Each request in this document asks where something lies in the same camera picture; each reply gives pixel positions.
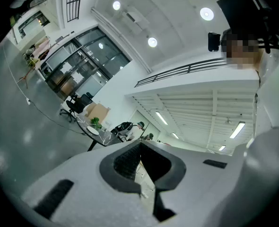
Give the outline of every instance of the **handrail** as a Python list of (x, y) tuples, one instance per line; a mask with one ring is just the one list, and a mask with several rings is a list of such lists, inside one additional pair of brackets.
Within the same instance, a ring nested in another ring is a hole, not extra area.
[(188, 65), (180, 66), (180, 67), (177, 67), (177, 68), (174, 68), (171, 70), (167, 70), (167, 71), (158, 73), (154, 76), (140, 80), (137, 82), (135, 87), (139, 87), (139, 86), (151, 83), (151, 82), (163, 80), (168, 77), (183, 75), (183, 74), (197, 72), (197, 71), (201, 71), (201, 70), (211, 70), (211, 69), (215, 69), (218, 66), (223, 66), (223, 65), (227, 65), (226, 58), (215, 58), (215, 59), (210, 59), (210, 60), (205, 60), (205, 61), (199, 61), (199, 62), (191, 63)]
[(66, 0), (67, 22), (78, 19), (79, 5), (81, 0)]

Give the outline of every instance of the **black chair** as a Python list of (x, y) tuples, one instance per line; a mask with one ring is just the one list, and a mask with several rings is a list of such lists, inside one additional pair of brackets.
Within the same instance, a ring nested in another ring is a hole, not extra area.
[(74, 121), (76, 121), (76, 119), (72, 115), (72, 112), (80, 114), (81, 112), (83, 112), (84, 108), (90, 103), (92, 103), (92, 100), (86, 94), (83, 94), (81, 97), (77, 97), (77, 95), (73, 95), (71, 97), (71, 100), (66, 102), (67, 106), (70, 108), (69, 112), (62, 108), (60, 110), (60, 115), (67, 114), (68, 117), (70, 118), (70, 123), (71, 123), (72, 118), (74, 119)]
[(92, 96), (90, 93), (86, 93), (86, 95), (87, 95), (90, 99), (93, 98), (93, 96)]

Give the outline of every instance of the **black bag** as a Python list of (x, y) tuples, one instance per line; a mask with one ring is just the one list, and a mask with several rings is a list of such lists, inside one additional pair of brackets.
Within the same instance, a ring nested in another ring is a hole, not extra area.
[(133, 127), (133, 124), (131, 122), (123, 122), (120, 125), (116, 126), (115, 128), (117, 129), (118, 132), (128, 130), (130, 131)]
[(132, 127), (133, 124), (131, 122), (123, 122), (120, 125), (116, 126), (113, 130), (111, 130), (111, 133), (115, 135), (117, 135), (118, 133), (120, 135), (127, 135)]

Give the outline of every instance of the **white ceiling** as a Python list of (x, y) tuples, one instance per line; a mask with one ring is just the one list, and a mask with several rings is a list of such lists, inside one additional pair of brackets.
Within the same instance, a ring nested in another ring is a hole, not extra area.
[[(255, 88), (204, 89), (134, 96), (134, 99), (167, 132), (175, 132), (181, 140), (215, 152), (226, 145), (222, 153), (232, 154), (236, 146), (248, 142), (253, 136), (255, 93)], [(168, 126), (162, 123), (156, 111), (161, 113)], [(245, 122), (245, 127), (230, 139), (240, 121)]]
[[(181, 53), (205, 47), (208, 32), (222, 33), (229, 28), (217, 0), (118, 0), (122, 5), (119, 11), (113, 9), (114, 1), (97, 0), (95, 8), (128, 39), (150, 67)], [(148, 28), (138, 35), (123, 22), (120, 12), (128, 7), (137, 9), (149, 22)], [(203, 7), (213, 10), (212, 21), (200, 17)], [(146, 36), (157, 39), (156, 48), (148, 46)]]

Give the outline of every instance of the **fluorescent light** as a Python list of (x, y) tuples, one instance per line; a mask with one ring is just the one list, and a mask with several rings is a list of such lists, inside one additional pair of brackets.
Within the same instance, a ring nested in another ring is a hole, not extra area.
[(148, 45), (149, 45), (150, 47), (156, 47), (156, 46), (157, 46), (157, 40), (156, 40), (156, 38), (153, 38), (153, 37), (149, 38), (149, 39), (148, 39)]
[(206, 21), (210, 21), (214, 18), (214, 13), (209, 8), (202, 8), (200, 10), (200, 14), (201, 14), (201, 17)]
[(221, 146), (221, 148), (219, 149), (219, 151), (222, 151), (224, 148), (226, 148), (226, 146)]
[(163, 119), (163, 117), (160, 115), (159, 112), (156, 112), (158, 117), (160, 117), (160, 119), (164, 122), (164, 124), (168, 125), (167, 122)]
[(236, 137), (236, 135), (238, 135), (238, 133), (242, 130), (242, 128), (244, 127), (245, 122), (239, 122), (238, 126), (236, 127), (236, 129), (234, 130), (234, 132), (231, 134), (230, 138), (234, 139)]
[(113, 3), (113, 9), (114, 9), (114, 10), (119, 10), (120, 7), (121, 7), (121, 3), (120, 3), (119, 1), (115, 1), (115, 2)]
[(179, 139), (175, 133), (172, 133), (172, 134), (173, 134), (177, 139)]

